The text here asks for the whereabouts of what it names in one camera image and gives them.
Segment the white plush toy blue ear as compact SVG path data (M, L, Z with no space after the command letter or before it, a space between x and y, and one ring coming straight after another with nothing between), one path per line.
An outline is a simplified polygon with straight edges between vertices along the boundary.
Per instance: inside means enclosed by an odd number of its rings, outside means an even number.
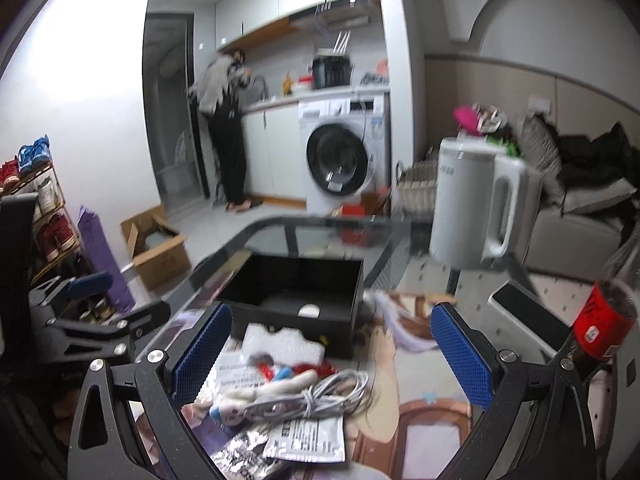
M227 388L208 400L189 404L183 411L197 419L203 420L207 415L211 419L218 420L221 425L236 427L250 419L246 412L251 405L258 401L302 393L314 386L318 378L318 373L313 368L299 374L289 372L288 376L278 373L271 382L244 388Z

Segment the black storage box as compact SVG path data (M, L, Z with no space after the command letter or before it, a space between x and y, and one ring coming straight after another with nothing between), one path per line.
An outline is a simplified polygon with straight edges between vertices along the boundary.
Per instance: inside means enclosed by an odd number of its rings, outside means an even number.
M275 330L295 328L320 342L329 358L349 359L362 303L359 259L254 254L219 293L230 307L231 335L244 337L250 323Z

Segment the wooden shoe rack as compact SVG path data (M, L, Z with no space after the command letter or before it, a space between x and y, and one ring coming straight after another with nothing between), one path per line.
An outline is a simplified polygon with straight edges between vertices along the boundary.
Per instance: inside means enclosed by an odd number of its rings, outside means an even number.
M2 198L29 195L36 199L28 275L33 285L39 284L80 254L81 236L70 218L52 160L37 164L21 176L17 162L7 162L1 169L1 177Z

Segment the anime printed desk mat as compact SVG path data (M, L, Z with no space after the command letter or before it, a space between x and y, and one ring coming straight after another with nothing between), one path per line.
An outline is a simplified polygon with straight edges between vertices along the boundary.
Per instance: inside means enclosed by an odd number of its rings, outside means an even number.
M469 326L498 350L510 349L524 361L545 363L529 339L489 296L515 274L507 270L464 271L456 290L445 292L449 270L430 257L393 255L374 286L392 296L395 307L365 306L363 344L337 368L365 368L373 399L346 419L347 460L342 464L295 464L285 479L434 479L470 434L480 408L470 404L454 372L428 336L432 307L454 301ZM566 325L582 310L591 287L565 278L530 276L528 290Z

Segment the silver foil packet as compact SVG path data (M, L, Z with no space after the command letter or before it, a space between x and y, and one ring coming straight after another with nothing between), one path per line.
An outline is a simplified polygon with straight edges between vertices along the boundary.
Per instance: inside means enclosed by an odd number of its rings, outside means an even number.
M269 426L257 425L240 431L210 459L225 479L282 479L291 466L265 456Z

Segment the open cardboard box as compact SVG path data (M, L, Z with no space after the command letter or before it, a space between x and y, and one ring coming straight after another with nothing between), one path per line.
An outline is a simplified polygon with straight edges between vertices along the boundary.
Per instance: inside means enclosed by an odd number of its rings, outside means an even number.
M172 226L162 205L120 224L134 270L147 290L155 290L189 272L186 238Z

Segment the white foam piece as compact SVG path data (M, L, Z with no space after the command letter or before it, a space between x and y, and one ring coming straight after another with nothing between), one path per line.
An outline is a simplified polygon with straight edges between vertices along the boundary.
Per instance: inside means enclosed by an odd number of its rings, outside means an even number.
M247 358L270 356L277 364L293 367L298 364L320 365L326 349L320 342L306 339L295 328L285 327L271 333L262 324L250 323L242 341L242 352Z

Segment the grey sofa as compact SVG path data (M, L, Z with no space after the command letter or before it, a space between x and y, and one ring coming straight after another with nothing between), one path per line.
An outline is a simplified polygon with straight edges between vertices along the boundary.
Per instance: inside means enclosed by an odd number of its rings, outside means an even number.
M528 270L593 282L621 239L622 225L616 219L561 214L559 208L547 207L526 226L516 255Z

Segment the white electric kettle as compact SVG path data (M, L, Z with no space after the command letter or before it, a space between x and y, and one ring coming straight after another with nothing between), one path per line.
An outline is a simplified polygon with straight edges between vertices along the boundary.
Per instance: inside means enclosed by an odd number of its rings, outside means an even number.
M525 255L542 188L538 171L503 146L442 139L430 255L456 270Z

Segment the woven laundry basket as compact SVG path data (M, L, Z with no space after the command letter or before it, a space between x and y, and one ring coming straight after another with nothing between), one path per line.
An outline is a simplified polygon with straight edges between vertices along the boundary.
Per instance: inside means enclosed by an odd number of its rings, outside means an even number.
M405 167L396 164L396 191L400 208L411 217L431 219L434 216L437 191L437 158L415 162Z

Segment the striped grey cushion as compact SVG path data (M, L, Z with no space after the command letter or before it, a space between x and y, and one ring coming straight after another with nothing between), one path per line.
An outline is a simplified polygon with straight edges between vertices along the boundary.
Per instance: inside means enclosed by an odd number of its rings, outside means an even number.
M515 135L524 159L541 175L550 202L560 206L565 197L560 181L562 162L547 123L537 115L527 115L515 124Z

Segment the person in grey top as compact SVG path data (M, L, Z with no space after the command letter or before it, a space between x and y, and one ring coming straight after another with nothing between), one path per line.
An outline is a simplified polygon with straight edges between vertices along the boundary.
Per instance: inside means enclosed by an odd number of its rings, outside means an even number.
M245 60L241 49L218 55L186 90L206 119L219 160L226 211L231 212L244 212L260 205L245 195L247 166L239 92L253 81Z

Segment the pile of colourful clothes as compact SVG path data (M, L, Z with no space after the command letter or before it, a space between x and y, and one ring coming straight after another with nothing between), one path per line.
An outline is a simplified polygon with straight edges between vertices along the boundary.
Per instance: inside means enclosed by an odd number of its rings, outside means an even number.
M502 146L512 157L522 156L508 116L498 107L480 103L460 105L452 117L458 126L458 136Z

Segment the white front-load washing machine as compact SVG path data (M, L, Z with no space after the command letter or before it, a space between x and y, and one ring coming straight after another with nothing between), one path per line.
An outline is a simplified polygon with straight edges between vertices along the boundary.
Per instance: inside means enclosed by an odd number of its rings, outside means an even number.
M383 91L298 103L306 211L326 216L390 188L390 103Z

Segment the black rice cooker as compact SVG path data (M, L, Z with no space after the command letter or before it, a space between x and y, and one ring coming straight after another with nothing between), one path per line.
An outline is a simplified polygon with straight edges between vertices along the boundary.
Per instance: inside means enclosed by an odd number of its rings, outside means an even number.
M311 71L316 90L349 86L352 79L352 63L347 55L317 55Z

